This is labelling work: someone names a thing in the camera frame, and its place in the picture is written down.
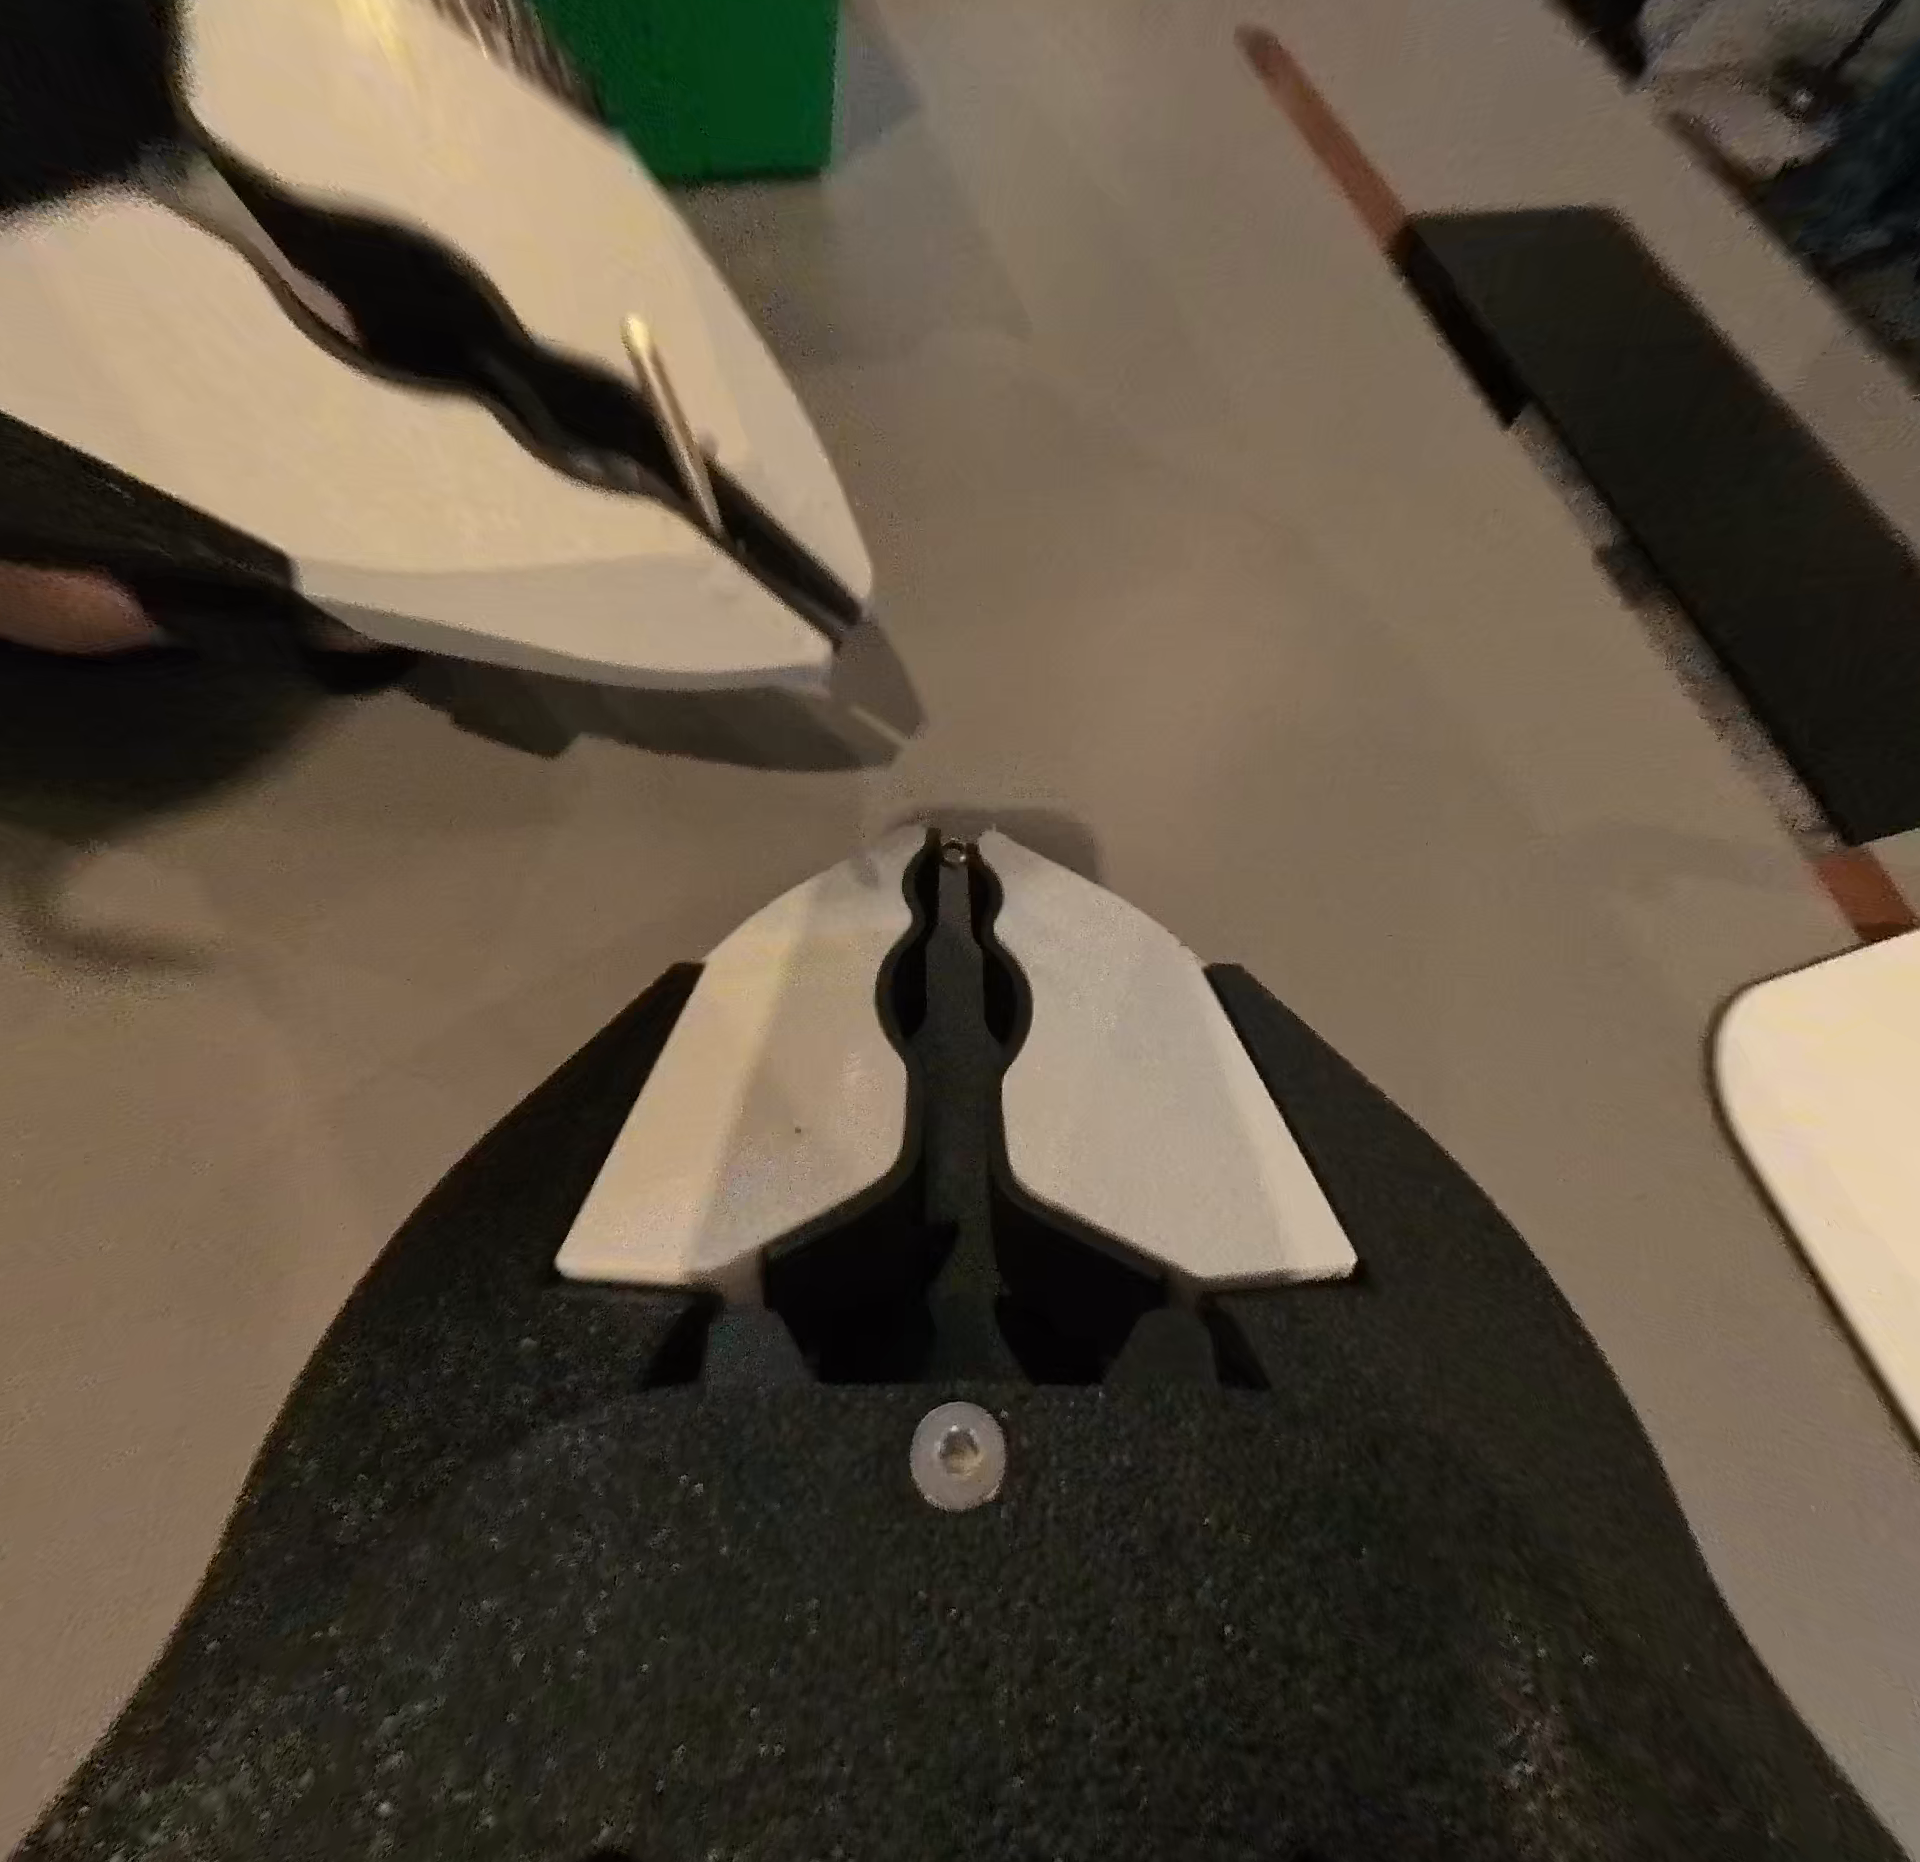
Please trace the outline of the green plastic bin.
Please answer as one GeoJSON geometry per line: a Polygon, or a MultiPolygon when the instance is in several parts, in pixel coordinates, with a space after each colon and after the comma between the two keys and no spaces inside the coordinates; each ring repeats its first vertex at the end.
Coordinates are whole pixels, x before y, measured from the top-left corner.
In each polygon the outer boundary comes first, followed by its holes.
{"type": "Polygon", "coordinates": [[[669,184],[816,176],[833,150],[841,0],[530,0],[669,184]]]}

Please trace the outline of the long metal screw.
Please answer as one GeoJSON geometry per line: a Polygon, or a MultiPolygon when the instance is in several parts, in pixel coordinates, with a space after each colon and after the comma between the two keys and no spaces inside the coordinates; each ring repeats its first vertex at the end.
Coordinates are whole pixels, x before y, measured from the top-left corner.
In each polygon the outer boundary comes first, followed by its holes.
{"type": "Polygon", "coordinates": [[[625,313],[619,339],[689,517],[708,530],[713,541],[725,541],[727,527],[713,484],[708,449],[678,402],[651,326],[640,313],[625,313]]]}

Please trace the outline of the person's left hand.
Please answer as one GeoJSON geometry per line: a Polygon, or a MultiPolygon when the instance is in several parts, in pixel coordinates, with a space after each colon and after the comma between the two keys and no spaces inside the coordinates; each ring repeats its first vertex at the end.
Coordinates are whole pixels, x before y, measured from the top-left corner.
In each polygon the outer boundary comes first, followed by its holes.
{"type": "Polygon", "coordinates": [[[140,599],[105,575],[2,562],[2,643],[102,659],[167,645],[140,599]]]}

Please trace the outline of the white document stand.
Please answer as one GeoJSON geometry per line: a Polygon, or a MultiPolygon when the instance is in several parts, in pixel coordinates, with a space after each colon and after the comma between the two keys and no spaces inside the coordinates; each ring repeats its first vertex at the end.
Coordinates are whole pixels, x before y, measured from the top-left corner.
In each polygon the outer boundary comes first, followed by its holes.
{"type": "Polygon", "coordinates": [[[1721,1119],[1865,1368],[1917,1432],[1917,934],[1729,999],[1721,1119]]]}

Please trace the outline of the grey desk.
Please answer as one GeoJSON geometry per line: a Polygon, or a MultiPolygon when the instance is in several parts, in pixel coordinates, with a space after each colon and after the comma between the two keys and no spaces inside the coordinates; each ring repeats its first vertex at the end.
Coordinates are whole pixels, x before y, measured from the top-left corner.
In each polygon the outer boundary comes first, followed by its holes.
{"type": "Polygon", "coordinates": [[[1712,1090],[1842,951],[1247,73],[855,0],[695,214],[864,680],[5,662],[5,1858],[1916,1858],[1916,1451],[1712,1090]],[[1252,1387],[698,1374],[553,1270],[758,906],[937,823],[1226,967],[1355,1275],[1252,1387]]]}

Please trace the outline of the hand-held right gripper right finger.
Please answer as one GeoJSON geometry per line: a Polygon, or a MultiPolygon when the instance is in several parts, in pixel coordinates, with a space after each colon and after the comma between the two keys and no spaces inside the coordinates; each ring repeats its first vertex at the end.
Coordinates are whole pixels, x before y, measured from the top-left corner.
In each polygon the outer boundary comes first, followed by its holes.
{"type": "Polygon", "coordinates": [[[1029,1380],[1254,1380],[1226,1305],[1360,1257],[1206,962],[1002,830],[967,852],[996,1326],[1029,1380]]]}

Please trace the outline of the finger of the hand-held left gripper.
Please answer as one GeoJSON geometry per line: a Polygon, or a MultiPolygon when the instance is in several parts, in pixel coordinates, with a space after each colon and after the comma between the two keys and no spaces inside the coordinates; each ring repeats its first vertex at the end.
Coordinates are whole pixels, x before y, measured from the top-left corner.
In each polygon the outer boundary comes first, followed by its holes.
{"type": "Polygon", "coordinates": [[[761,332],[610,130],[419,0],[181,0],[184,102],[344,500],[272,529],[367,632],[852,632],[873,573],[761,332]],[[727,539],[622,347],[652,329],[727,539]]]}
{"type": "MultiPolygon", "coordinates": [[[[344,500],[344,454],[293,419],[296,372],[267,370],[281,297],[246,241],[147,191],[5,224],[5,413],[266,539],[301,505],[344,500]]],[[[292,594],[322,611],[288,558],[292,594]]],[[[811,690],[852,632],[367,632],[396,648],[617,690],[811,690]]]]}

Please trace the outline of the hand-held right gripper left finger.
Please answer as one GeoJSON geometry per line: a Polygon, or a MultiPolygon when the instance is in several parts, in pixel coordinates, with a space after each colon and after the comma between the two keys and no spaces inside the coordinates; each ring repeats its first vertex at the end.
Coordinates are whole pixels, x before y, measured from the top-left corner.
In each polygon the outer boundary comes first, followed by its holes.
{"type": "Polygon", "coordinates": [[[951,1228],[924,1207],[939,834],[780,891],[701,962],[554,1257],[569,1285],[761,1306],[822,1380],[899,1377],[951,1228]]]}

